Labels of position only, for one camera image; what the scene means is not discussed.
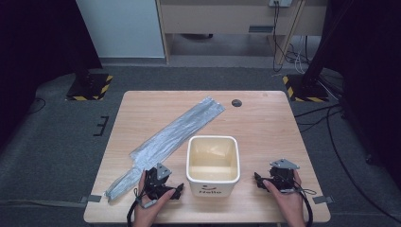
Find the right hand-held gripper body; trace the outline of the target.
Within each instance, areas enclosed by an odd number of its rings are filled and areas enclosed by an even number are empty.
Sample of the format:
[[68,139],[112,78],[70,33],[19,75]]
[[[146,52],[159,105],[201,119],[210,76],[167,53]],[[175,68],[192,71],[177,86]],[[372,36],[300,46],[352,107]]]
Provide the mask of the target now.
[[300,167],[284,158],[270,162],[270,165],[270,175],[275,187],[281,193],[294,192],[294,169],[299,169]]

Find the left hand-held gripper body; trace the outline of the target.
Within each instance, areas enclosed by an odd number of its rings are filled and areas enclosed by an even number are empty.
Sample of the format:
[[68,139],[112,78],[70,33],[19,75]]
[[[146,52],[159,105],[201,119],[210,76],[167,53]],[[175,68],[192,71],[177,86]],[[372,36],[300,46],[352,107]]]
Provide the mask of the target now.
[[146,171],[144,188],[151,200],[160,199],[165,192],[171,189],[170,186],[166,186],[166,181],[170,174],[171,171],[161,163]]

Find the white trash bin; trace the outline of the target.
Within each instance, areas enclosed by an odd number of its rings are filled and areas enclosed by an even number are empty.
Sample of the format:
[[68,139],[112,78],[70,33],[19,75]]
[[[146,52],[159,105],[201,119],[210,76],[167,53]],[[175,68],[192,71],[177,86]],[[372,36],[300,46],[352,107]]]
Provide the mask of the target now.
[[193,136],[188,142],[186,178],[194,196],[230,196],[240,179],[239,150],[234,137]]

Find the clear plastic trash bag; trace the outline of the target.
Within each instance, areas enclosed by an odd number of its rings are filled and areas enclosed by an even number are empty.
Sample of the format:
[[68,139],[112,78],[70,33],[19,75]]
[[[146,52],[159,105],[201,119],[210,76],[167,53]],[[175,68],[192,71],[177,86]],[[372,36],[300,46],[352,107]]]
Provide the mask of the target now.
[[142,171],[149,170],[166,160],[189,137],[225,111],[225,107],[207,96],[197,105],[180,115],[146,142],[130,153],[133,166],[116,179],[105,191],[108,201],[114,201],[140,181]]

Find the person's right hand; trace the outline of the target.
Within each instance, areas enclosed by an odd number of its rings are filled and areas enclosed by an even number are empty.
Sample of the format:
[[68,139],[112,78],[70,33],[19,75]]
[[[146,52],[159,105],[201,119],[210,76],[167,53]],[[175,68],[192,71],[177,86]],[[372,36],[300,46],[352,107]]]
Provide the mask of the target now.
[[289,227],[305,227],[303,198],[298,192],[281,193],[271,182],[263,184],[274,197],[283,218]]

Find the person's left hand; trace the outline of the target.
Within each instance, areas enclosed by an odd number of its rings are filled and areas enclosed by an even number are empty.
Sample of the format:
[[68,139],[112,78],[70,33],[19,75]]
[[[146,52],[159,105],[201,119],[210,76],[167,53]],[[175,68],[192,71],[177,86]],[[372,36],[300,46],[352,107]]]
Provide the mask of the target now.
[[142,205],[150,202],[148,196],[142,194],[142,189],[145,185],[145,178],[146,171],[143,171],[138,185],[141,202],[134,208],[132,227],[151,227],[154,220],[157,218],[158,213],[170,201],[170,198],[176,192],[175,189],[170,189],[169,191],[165,192],[165,194],[149,208],[143,208]]

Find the black striped stand base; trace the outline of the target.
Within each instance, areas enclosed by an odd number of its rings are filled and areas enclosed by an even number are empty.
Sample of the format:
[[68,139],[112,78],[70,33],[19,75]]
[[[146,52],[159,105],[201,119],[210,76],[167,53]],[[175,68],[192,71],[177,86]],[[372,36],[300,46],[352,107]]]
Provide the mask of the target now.
[[67,100],[101,100],[109,89],[113,76],[92,74],[86,81],[75,79],[67,92]]
[[317,81],[307,81],[303,75],[283,76],[291,101],[325,102],[328,100],[326,90]]

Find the black curtain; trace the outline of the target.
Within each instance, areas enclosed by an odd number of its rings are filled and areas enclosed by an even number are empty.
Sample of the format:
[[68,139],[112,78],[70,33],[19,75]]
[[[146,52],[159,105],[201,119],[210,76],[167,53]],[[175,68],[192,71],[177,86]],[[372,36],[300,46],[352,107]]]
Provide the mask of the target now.
[[343,77],[349,122],[401,187],[401,0],[328,0],[303,85],[315,84],[324,68]]
[[0,0],[0,147],[41,84],[100,66],[77,0]]

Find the white cabinet panel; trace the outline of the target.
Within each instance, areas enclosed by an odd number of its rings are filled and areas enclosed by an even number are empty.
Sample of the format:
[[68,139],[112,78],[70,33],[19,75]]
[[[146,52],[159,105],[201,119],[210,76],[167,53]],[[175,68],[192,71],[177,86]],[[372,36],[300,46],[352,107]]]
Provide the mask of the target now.
[[100,58],[163,58],[155,0],[77,0]]

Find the light wooden desk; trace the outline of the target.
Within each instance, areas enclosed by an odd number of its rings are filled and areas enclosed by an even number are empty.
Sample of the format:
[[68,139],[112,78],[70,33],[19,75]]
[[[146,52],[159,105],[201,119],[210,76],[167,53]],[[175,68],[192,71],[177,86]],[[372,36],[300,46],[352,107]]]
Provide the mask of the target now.
[[292,0],[289,8],[270,0],[155,0],[165,56],[176,34],[265,34],[282,64],[294,36],[320,36],[328,0]]

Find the grey power strip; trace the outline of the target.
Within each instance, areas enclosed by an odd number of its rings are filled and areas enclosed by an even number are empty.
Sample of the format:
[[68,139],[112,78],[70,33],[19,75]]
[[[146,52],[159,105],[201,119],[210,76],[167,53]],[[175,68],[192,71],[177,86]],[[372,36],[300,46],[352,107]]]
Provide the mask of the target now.
[[278,8],[289,8],[292,4],[292,0],[270,0],[270,7],[278,7]]

